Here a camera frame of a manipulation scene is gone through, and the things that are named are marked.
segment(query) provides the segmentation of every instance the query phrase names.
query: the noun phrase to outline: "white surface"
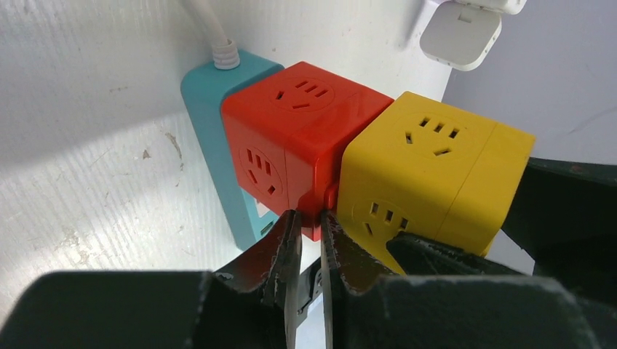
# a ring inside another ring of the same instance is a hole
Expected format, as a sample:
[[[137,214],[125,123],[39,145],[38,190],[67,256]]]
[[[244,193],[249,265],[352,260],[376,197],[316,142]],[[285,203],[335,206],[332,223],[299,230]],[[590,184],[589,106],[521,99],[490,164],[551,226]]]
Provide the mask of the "white surface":
[[[212,5],[239,47],[392,97],[440,99],[450,74],[418,48],[433,4]],[[207,50],[176,0],[0,0],[0,322],[50,270],[214,269],[237,256],[179,90]]]
[[[444,2],[420,38],[424,54],[460,71],[477,68],[501,33],[501,15],[457,2]]]
[[[529,1],[444,102],[536,135],[533,156],[617,164],[617,1]]]

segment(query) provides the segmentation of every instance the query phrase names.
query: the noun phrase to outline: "outlet slot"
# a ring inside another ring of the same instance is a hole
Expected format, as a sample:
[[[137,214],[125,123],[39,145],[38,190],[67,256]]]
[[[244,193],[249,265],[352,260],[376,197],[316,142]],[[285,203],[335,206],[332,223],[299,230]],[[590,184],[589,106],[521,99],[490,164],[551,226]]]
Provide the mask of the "outlet slot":
[[[405,230],[407,229],[407,224],[409,223],[409,221],[405,218],[401,219],[401,225],[399,226],[399,228],[401,228],[401,230]]]
[[[370,213],[375,216],[377,215],[377,211],[379,210],[379,205],[376,202],[373,202],[373,205],[370,207]]]
[[[392,216],[394,216],[394,212],[388,210],[388,212],[386,212],[386,223],[390,223],[392,221]]]
[[[251,177],[253,184],[257,184],[257,178],[255,178],[255,175],[252,173],[251,170],[249,170],[249,176]]]
[[[433,152],[433,154],[435,154],[435,156],[441,156],[441,155],[447,154],[447,153],[449,153],[451,151],[452,150],[450,148],[446,148],[446,149],[442,149],[440,151],[435,151],[435,152]]]
[[[268,233],[270,231],[270,228],[272,228],[272,225],[274,225],[274,221],[268,223],[265,227],[263,227],[263,229],[261,230],[261,235],[264,236],[266,233]]]

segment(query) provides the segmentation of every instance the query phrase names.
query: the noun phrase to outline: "power strip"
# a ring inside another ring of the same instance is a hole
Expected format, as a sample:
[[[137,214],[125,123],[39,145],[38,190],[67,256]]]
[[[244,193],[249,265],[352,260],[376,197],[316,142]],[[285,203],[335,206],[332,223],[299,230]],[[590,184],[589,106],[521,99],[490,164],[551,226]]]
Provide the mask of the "power strip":
[[[249,52],[239,53],[242,64],[237,68],[222,71],[213,62],[204,64],[185,75],[180,90],[236,245],[246,250],[268,233],[278,217],[238,186],[220,107],[229,95],[283,66]]]

